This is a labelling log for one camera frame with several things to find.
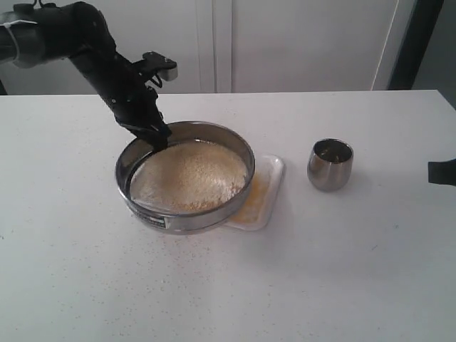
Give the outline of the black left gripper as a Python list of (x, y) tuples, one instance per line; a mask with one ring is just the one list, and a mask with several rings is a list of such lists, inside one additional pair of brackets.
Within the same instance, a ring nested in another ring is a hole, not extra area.
[(172, 132), (157, 109), (157, 93), (146, 87), (133, 64), (115, 52), (85, 51), (71, 63), (113, 112), (117, 124), (157, 152), (167, 148)]

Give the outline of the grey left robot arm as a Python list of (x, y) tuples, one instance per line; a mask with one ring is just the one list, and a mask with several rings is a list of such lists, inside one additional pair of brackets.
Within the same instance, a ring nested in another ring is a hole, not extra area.
[(167, 147), (171, 130), (155, 89), (177, 77), (175, 61), (154, 51), (129, 61), (118, 53), (102, 12), (83, 1), (15, 4), (1, 14), (2, 63), (33, 68), (61, 59), (92, 85), (118, 125), (157, 150)]

